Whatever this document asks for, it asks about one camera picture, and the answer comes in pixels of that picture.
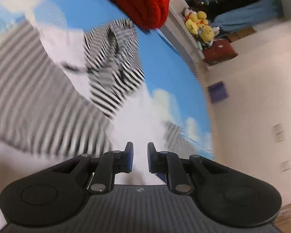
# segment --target yellow plush toy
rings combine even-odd
[[[206,18],[207,18],[207,15],[203,11],[199,11],[196,14],[191,13],[189,16],[189,19],[191,19],[194,23],[199,25],[199,28],[209,24]]]
[[[188,19],[185,22],[185,26],[189,30],[190,33],[192,33],[194,35],[198,35],[199,28],[197,27],[197,24],[194,23],[191,19]]]
[[[200,21],[199,23],[202,23],[204,25],[208,25],[209,24],[208,20],[206,19],[207,15],[206,15],[206,13],[204,11],[197,12],[196,17]]]
[[[199,36],[205,43],[207,43],[214,39],[215,34],[211,26],[206,25],[202,28]]]

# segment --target plush duck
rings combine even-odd
[[[199,27],[197,26],[197,24],[195,22],[193,22],[191,19],[188,19],[185,22],[185,26],[188,29],[188,31],[194,35],[198,35],[198,30]]]
[[[205,43],[208,43],[214,39],[215,33],[211,26],[206,25],[201,29],[199,36]]]
[[[204,25],[209,24],[208,20],[206,19],[207,15],[204,11],[197,12],[196,17],[198,18],[199,23],[204,24]]]

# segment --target screw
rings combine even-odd
[[[191,190],[191,187],[186,184],[179,184],[176,186],[176,190],[181,193],[186,193]]]
[[[96,184],[91,185],[91,189],[96,192],[102,192],[103,190],[106,189],[106,186],[101,183],[96,183]]]

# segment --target stuffed toy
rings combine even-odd
[[[219,27],[212,28],[206,19],[207,15],[203,11],[195,12],[189,9],[184,11],[185,26],[188,31],[196,36],[199,36],[207,47],[212,46],[214,37],[219,34]]]
[[[199,36],[205,43],[208,43],[214,39],[215,34],[211,26],[206,25],[201,29]]]
[[[188,19],[186,22],[185,22],[185,26],[186,28],[188,29],[188,31],[194,35],[198,35],[198,26],[195,22],[193,22],[191,19]]]

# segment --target circular pad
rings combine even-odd
[[[197,204],[208,217],[227,226],[246,228],[275,220],[281,197],[273,186],[236,172],[210,178],[197,194]]]
[[[36,185],[22,192],[22,200],[33,206],[46,205],[57,197],[57,190],[47,185]]]

